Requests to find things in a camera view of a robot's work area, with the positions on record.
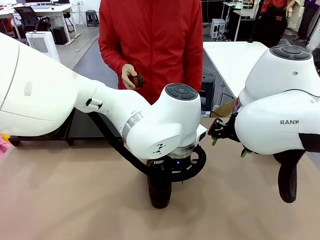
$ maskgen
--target person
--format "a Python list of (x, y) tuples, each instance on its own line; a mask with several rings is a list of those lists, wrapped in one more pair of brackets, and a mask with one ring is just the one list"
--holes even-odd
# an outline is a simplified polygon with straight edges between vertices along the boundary
[(307, 39), (309, 25), (319, 9), (320, 0), (305, 0), (302, 20), (299, 26), (298, 35), (293, 40), (303, 43)]
[[(203, 69), (201, 0), (101, 0), (99, 48), (118, 75), (150, 104), (170, 83), (200, 91)], [(141, 74), (139, 89), (129, 76)]]
[(266, 0), (257, 22), (254, 40), (268, 48), (279, 44), (288, 24), (289, 8), (295, 0)]

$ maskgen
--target brown object in hand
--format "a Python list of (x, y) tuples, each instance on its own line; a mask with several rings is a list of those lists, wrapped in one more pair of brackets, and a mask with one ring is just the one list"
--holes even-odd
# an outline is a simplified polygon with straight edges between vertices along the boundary
[(143, 88), (145, 86), (144, 77), (138, 73), (136, 76), (129, 76), (130, 81), (134, 84), (136, 89)]

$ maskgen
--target person's hand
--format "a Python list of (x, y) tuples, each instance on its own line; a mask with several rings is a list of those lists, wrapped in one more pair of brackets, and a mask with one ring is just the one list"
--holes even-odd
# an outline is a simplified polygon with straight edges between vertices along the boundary
[(130, 81), (129, 76), (132, 75), (133, 77), (137, 76), (134, 66), (131, 64), (123, 65), (121, 69), (121, 78), (122, 81), (127, 89), (135, 89), (136, 86), (132, 81)]

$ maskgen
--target person in red jacket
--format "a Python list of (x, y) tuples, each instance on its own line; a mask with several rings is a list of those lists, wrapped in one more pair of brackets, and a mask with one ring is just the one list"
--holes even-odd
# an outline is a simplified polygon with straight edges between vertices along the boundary
[(135, 89), (128, 76), (140, 73), (136, 89), (150, 104), (170, 83), (200, 91), (203, 69), (201, 0), (101, 0), (99, 47), (119, 79), (119, 89)]

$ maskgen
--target yellow object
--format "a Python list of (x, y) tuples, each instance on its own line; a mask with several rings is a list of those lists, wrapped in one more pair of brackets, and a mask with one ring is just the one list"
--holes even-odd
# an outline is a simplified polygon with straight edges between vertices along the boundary
[(7, 143), (10, 143), (9, 138), (11, 135), (0, 134), (0, 137), (5, 140)]

